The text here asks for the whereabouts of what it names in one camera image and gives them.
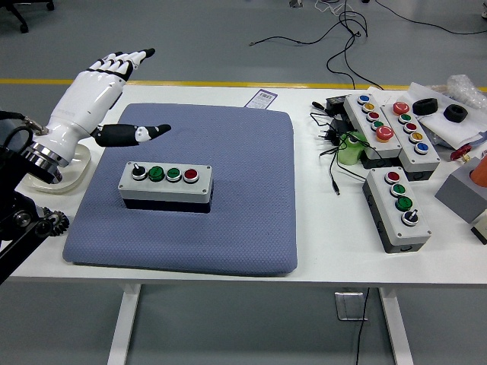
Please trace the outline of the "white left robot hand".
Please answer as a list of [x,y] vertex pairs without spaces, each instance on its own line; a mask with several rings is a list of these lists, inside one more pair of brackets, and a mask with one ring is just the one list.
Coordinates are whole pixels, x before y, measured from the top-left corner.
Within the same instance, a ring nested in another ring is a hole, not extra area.
[[110,53],[80,72],[54,108],[46,126],[48,132],[33,140],[29,153],[54,168],[66,167],[82,139],[92,137],[105,148],[131,147],[169,132],[167,124],[101,124],[134,70],[154,54],[154,49]]

